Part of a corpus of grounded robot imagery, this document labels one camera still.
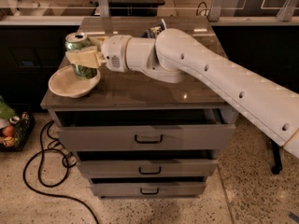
gray countertop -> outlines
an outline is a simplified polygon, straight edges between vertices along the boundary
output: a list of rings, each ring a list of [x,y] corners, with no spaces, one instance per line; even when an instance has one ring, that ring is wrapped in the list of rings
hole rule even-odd
[[[219,40],[204,17],[164,18],[168,28],[178,28],[192,35],[209,49],[224,56]],[[161,18],[87,18],[80,30],[88,36],[99,35],[133,35],[141,36],[143,32],[161,23]],[[62,66],[69,65],[64,58]],[[226,103],[204,83],[187,76],[179,84],[169,84],[146,77],[141,73],[111,72],[100,67],[101,80],[88,95],[81,98],[60,97],[47,91],[41,106],[55,110],[113,109],[116,107],[161,108],[181,106],[186,108],[203,106],[219,107]]]

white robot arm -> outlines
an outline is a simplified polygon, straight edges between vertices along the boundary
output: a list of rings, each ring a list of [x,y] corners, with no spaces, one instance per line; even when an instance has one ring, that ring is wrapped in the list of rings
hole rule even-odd
[[[204,82],[279,146],[299,158],[299,94],[207,49],[177,29],[156,39],[115,35],[102,53],[112,71],[139,71],[171,83],[185,74]]]

power cord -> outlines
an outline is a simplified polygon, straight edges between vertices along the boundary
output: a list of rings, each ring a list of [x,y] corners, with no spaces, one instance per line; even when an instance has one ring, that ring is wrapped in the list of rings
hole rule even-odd
[[[201,7],[201,5],[204,5],[204,9],[199,10],[199,8]],[[197,9],[196,9],[196,16],[206,16],[207,17],[207,12],[209,11],[209,9],[207,8],[207,4],[205,2],[201,2],[199,3]]]
[[[41,151],[37,152],[25,165],[23,173],[22,173],[22,179],[25,183],[25,185],[28,187],[28,189],[41,194],[41,195],[45,195],[45,196],[50,196],[50,197],[56,197],[56,198],[64,198],[64,199],[68,199],[68,200],[73,200],[75,202],[81,203],[82,205],[84,205],[89,211],[90,213],[93,215],[93,218],[95,220],[95,223],[99,224],[99,221],[96,217],[96,215],[94,214],[93,210],[91,209],[91,207],[89,205],[87,205],[85,202],[83,202],[80,199],[71,197],[71,196],[67,196],[67,195],[60,195],[60,194],[54,194],[54,193],[47,193],[47,192],[43,192],[40,191],[38,189],[33,188],[32,186],[29,185],[27,178],[26,178],[26,172],[27,172],[27,168],[30,165],[30,163],[39,155],[41,155],[41,160],[39,163],[39,167],[38,167],[38,172],[37,172],[37,176],[38,176],[38,180],[41,183],[41,185],[43,185],[44,187],[47,188],[54,188],[57,187],[59,185],[61,185],[62,183],[65,182],[65,180],[68,178],[68,175],[70,173],[70,170],[72,167],[76,166],[76,163],[70,163],[69,158],[71,158],[73,155],[71,152],[64,154],[60,149],[56,148],[57,146],[62,146],[64,149],[65,147],[63,146],[62,143],[60,143],[60,141],[58,140],[58,138],[52,137],[50,135],[50,127],[53,125],[54,121],[50,121],[47,124],[45,124],[45,126],[42,128],[42,131],[39,135],[39,142],[40,142],[40,146],[41,146]],[[44,132],[47,131],[47,136],[52,140],[49,144],[48,144],[48,148],[44,148],[44,144],[43,144],[43,134]],[[59,153],[63,158],[62,158],[62,164],[65,168],[65,174],[64,177],[57,183],[54,184],[46,184],[43,180],[42,180],[42,169],[43,169],[43,165],[44,165],[44,160],[45,160],[45,154],[48,152],[56,152]]]

floor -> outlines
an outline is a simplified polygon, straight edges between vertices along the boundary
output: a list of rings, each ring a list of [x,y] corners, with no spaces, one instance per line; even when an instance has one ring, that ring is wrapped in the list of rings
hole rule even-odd
[[[164,0],[165,5],[159,6],[158,16],[195,16],[200,3],[205,2],[210,8],[211,0]],[[87,16],[91,14],[97,0],[8,0],[10,7],[18,7],[15,16]]]
[[[210,6],[210,0],[165,1],[158,15],[192,16],[200,2]],[[0,152],[0,223],[95,223],[82,204],[39,195],[25,186],[24,166],[40,150],[40,132],[50,121],[47,113],[34,116],[36,126],[23,151]],[[42,140],[45,144],[50,141],[47,137]],[[232,140],[219,156],[218,169],[198,198],[99,200],[77,167],[61,186],[47,189],[37,181],[38,160],[29,166],[27,178],[39,190],[82,200],[103,224],[299,223],[299,160],[284,150],[280,153],[283,170],[273,175],[274,161],[266,136],[240,116]],[[47,155],[42,172],[46,182],[62,178],[60,163],[56,154]]]

soda can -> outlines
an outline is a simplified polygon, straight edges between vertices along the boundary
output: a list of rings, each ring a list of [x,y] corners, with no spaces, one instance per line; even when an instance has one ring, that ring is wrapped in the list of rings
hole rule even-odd
[[[81,50],[89,47],[91,40],[81,31],[72,33],[65,38],[65,47],[67,50]],[[96,76],[97,69],[83,66],[79,63],[72,63],[74,73],[79,79],[90,79]]]

